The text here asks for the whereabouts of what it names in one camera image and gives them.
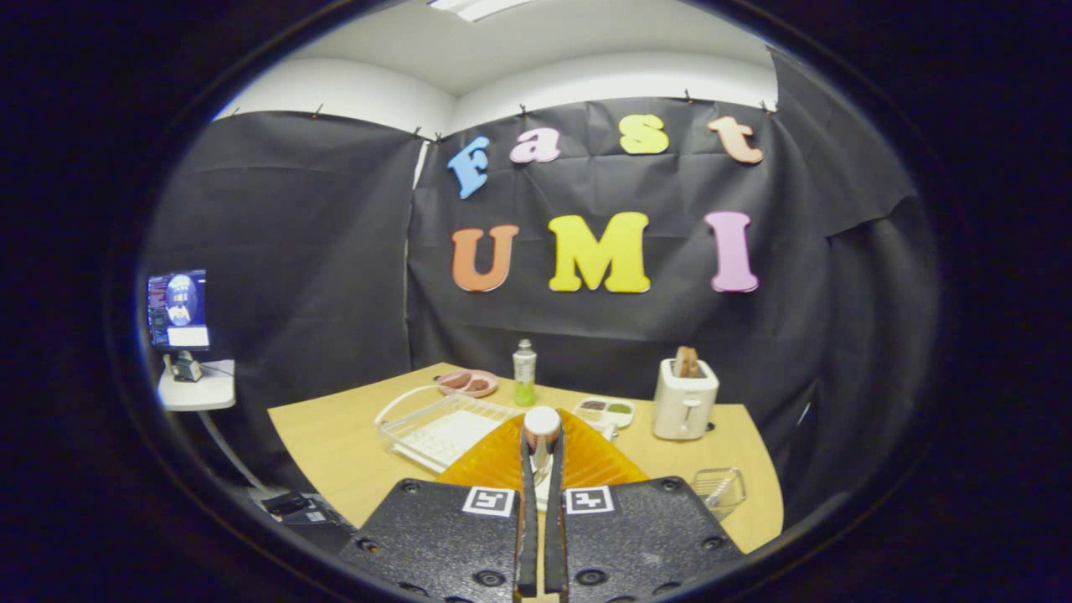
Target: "letter f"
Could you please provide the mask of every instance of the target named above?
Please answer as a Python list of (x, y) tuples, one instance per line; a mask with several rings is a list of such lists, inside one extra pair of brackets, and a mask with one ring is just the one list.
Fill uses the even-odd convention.
[(487, 148), (490, 143), (487, 136), (480, 136), (447, 162), (447, 167), (455, 171), (462, 186), (459, 197), (468, 197), (488, 181), (488, 175), (479, 171), (488, 167), (488, 156), (481, 149)]

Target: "white ceiling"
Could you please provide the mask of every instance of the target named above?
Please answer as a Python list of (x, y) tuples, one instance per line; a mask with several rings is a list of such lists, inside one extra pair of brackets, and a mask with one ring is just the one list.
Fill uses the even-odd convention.
[(773, 69), (760, 40), (679, 0), (538, 0), (475, 24), (427, 0), (407, 0), (343, 25), (288, 59), (372, 64), (462, 97), (550, 63), (640, 50)]

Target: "pink letter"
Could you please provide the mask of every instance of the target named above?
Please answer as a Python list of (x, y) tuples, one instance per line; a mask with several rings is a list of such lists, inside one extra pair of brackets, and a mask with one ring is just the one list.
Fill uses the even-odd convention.
[(715, 291), (747, 293), (759, 286), (759, 279), (748, 267), (748, 245), (744, 229), (751, 222), (739, 211), (712, 211), (703, 217), (715, 231), (718, 246), (718, 274), (711, 279)]
[(523, 143), (510, 151), (510, 161), (513, 163), (528, 163), (539, 161), (546, 163), (554, 161), (562, 152), (559, 150), (559, 131), (554, 128), (537, 128), (530, 130), (518, 136), (518, 142)]

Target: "ceiling light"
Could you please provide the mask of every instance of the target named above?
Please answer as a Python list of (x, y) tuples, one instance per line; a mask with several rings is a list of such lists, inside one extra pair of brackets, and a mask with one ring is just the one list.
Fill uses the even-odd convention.
[(434, 0), (429, 6), (450, 11), (467, 21), (478, 21), (489, 15), (527, 4), (535, 0)]

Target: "bottle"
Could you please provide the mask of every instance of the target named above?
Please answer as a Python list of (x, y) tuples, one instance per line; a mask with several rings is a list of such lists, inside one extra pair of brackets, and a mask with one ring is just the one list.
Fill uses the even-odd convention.
[(536, 352), (527, 339), (518, 343), (513, 352), (513, 401), (519, 407), (531, 407), (536, 402)]

